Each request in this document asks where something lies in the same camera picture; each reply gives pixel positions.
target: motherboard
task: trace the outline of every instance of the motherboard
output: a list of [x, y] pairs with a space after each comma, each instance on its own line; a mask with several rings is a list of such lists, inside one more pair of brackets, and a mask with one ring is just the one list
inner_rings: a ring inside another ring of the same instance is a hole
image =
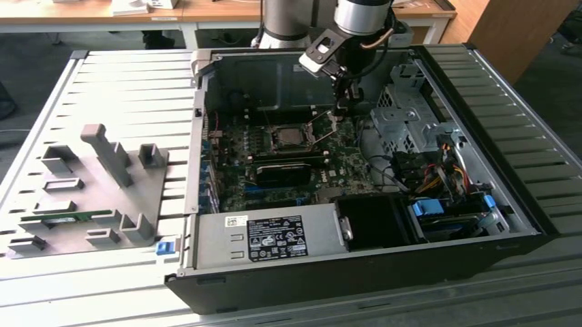
[[293, 119], [263, 111], [233, 117], [223, 129], [215, 124], [221, 212], [330, 203], [378, 191], [358, 146], [359, 122], [313, 108]]

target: warning label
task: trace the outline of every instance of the warning label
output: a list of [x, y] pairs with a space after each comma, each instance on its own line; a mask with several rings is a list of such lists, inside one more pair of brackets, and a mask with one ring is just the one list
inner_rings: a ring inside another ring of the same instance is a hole
[[251, 261], [267, 261], [307, 255], [301, 216], [247, 221]]

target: desk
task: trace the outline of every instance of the desk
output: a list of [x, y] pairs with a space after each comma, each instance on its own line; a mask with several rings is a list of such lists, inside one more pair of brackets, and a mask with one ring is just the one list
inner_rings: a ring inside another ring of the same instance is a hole
[[[80, 31], [140, 31], [179, 29], [190, 50], [198, 48], [199, 29], [258, 28], [258, 3], [234, 0], [180, 0], [174, 10], [152, 9], [148, 14], [111, 16], [111, 0], [52, 3], [52, 0], [2, 0], [0, 33], [46, 33]], [[438, 43], [454, 11], [445, 11], [433, 0], [395, 8], [399, 19], [418, 35], [417, 42]]]
[[[399, 20], [415, 30], [415, 43], [437, 44], [449, 20], [457, 16], [454, 10], [442, 10], [433, 0], [415, 0], [395, 8]], [[257, 29], [259, 25], [259, 4], [237, 0], [187, 0], [182, 15], [182, 31], [187, 48], [197, 49], [195, 31], [199, 29]]]
[[174, 10], [111, 16], [111, 0], [54, 3], [52, 0], [2, 0], [0, 33], [140, 31], [180, 29], [184, 1]]

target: silver cylinder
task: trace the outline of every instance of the silver cylinder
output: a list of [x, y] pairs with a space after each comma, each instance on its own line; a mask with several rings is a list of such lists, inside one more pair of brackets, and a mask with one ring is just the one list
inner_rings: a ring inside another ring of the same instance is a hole
[[265, 28], [279, 39], [293, 41], [307, 35], [313, 0], [266, 0]]
[[350, 0], [339, 0], [335, 9], [335, 24], [346, 33], [371, 35], [383, 27], [389, 6], [389, 3], [383, 5], [361, 5]]

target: gray plastic block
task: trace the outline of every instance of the gray plastic block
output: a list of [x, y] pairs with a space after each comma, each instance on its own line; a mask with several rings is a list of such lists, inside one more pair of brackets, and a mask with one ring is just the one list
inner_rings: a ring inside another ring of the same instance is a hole
[[166, 166], [164, 157], [162, 156], [160, 149], [155, 144], [143, 144], [139, 147], [139, 161], [142, 161], [144, 169]]
[[22, 221], [19, 226], [31, 234], [35, 234], [35, 231], [51, 229], [43, 220]]
[[46, 246], [47, 242], [38, 236], [14, 238], [8, 244], [15, 252], [43, 251]]
[[124, 164], [124, 167], [130, 165], [130, 157], [127, 156], [127, 152], [122, 143], [111, 142], [112, 151], [116, 153], [119, 161]]
[[123, 232], [131, 241], [147, 240], [154, 236], [152, 224], [143, 213], [139, 214], [138, 223], [134, 223], [127, 215], [122, 218], [119, 231]]
[[71, 173], [72, 170], [67, 162], [78, 159], [75, 153], [67, 145], [48, 146], [40, 159], [54, 174]]
[[91, 220], [94, 220], [100, 226], [112, 225], [112, 224], [118, 225], [122, 222], [122, 213], [119, 212], [119, 210], [111, 210], [111, 211], [112, 211], [111, 214], [91, 216]]
[[59, 201], [52, 203], [38, 203], [34, 209], [34, 214], [44, 213], [70, 213], [75, 211], [76, 204], [74, 201]]
[[79, 178], [60, 178], [44, 182], [43, 190], [47, 193], [59, 191], [78, 191], [83, 188], [84, 183]]
[[120, 241], [119, 235], [111, 230], [111, 228], [88, 230], [84, 239], [96, 247], [99, 245], [114, 245]]
[[131, 175], [126, 170], [126, 162], [119, 159], [116, 151], [111, 147], [106, 138], [106, 126], [103, 124], [90, 124], [83, 127], [82, 140], [91, 144], [98, 154], [103, 168], [110, 172], [111, 177], [120, 187], [132, 184]]

